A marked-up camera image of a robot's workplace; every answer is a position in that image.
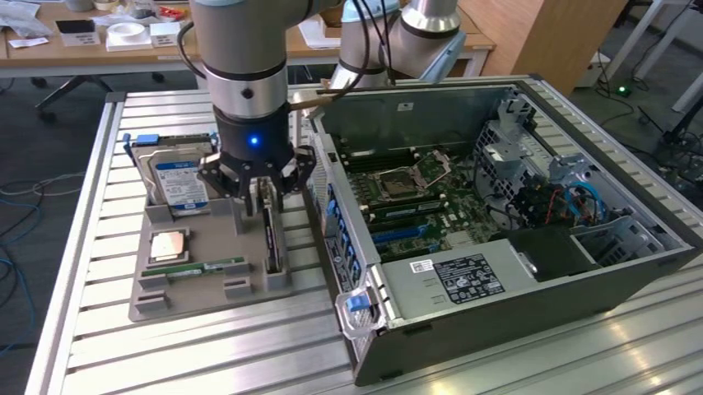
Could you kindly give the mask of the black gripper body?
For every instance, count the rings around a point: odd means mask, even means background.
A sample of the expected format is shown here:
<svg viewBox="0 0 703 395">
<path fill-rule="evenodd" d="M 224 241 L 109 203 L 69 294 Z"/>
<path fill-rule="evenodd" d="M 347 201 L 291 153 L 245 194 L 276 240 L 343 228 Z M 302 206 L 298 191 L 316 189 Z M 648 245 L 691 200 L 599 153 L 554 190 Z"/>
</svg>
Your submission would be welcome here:
<svg viewBox="0 0 703 395">
<path fill-rule="evenodd" d="M 251 171 L 264 172 L 267 163 L 282 171 L 294 158 L 290 142 L 290 103 L 259 118 L 229 116 L 216 106 L 215 120 L 220 138 L 220 159 L 225 167 L 240 172 L 248 164 Z"/>
</svg>

